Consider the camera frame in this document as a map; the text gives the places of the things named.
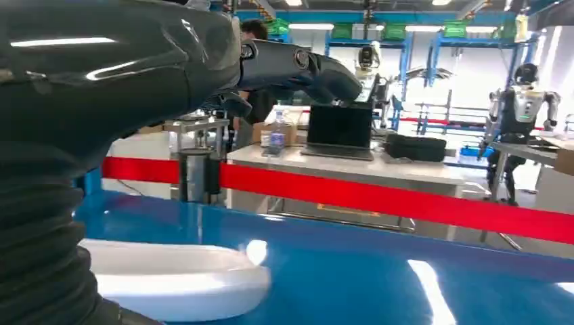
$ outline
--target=person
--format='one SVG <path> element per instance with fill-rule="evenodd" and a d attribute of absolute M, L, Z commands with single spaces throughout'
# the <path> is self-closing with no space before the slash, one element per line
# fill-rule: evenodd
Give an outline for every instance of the person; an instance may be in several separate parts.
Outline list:
<path fill-rule="evenodd" d="M 261 20 L 246 20 L 241 23 L 242 39 L 267 40 L 267 27 Z M 251 145 L 253 138 L 253 125 L 265 121 L 273 105 L 277 104 L 275 98 L 264 89 L 256 91 L 240 91 L 240 96 L 245 98 L 252 106 L 252 110 L 246 118 L 233 117 L 233 130 L 237 133 L 236 148 Z"/>

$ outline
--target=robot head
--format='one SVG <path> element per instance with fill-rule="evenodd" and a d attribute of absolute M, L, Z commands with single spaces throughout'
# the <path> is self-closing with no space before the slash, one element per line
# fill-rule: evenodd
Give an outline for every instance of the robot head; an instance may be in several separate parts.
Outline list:
<path fill-rule="evenodd" d="M 517 85 L 530 85 L 538 81 L 538 67 L 532 63 L 519 66 L 514 73 L 514 82 Z"/>
<path fill-rule="evenodd" d="M 359 62 L 359 67 L 362 70 L 368 68 L 378 68 L 380 61 L 378 53 L 373 45 L 365 45 L 359 50 L 359 57 L 357 62 Z"/>

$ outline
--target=red barrier tape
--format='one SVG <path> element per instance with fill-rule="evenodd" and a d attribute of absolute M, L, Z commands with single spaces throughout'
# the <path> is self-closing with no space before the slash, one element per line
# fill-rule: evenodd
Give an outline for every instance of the red barrier tape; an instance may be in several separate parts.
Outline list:
<path fill-rule="evenodd" d="M 424 120 L 420 120 L 420 118 L 418 118 L 418 117 L 401 117 L 401 121 L 406 121 L 406 122 L 418 122 L 418 121 L 421 121 L 421 122 L 424 122 Z M 428 123 L 434 123 L 434 124 L 442 124 L 442 125 L 448 125 L 448 123 L 449 123 L 449 121 L 447 121 L 447 120 L 435 120 L 435 119 L 432 119 L 432 118 L 428 119 L 427 122 L 428 122 Z M 535 129 L 535 130 L 539 130 L 539 131 L 540 131 L 540 130 L 544 130 L 543 127 L 535 127 L 534 129 Z"/>
<path fill-rule="evenodd" d="M 102 175 L 127 181 L 177 184 L 179 163 L 176 160 L 106 157 Z"/>
<path fill-rule="evenodd" d="M 108 157 L 102 173 L 179 183 L 175 160 Z M 220 182 L 222 188 L 574 244 L 574 215 L 563 213 L 228 164 L 221 165 Z"/>

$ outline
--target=laptop screen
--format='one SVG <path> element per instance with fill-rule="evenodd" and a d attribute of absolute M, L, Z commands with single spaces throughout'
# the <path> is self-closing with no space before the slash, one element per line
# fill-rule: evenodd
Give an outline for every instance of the laptop screen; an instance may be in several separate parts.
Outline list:
<path fill-rule="evenodd" d="M 369 148 L 372 109 L 311 106 L 307 142 Z"/>

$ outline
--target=white bowl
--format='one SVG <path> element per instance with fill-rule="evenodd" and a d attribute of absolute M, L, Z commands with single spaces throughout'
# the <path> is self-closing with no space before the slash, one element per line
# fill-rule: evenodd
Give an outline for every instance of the white bowl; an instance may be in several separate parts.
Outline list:
<path fill-rule="evenodd" d="M 83 240 L 100 294 L 165 322 L 200 322 L 254 309 L 270 285 L 269 270 L 245 254 L 201 245 Z"/>

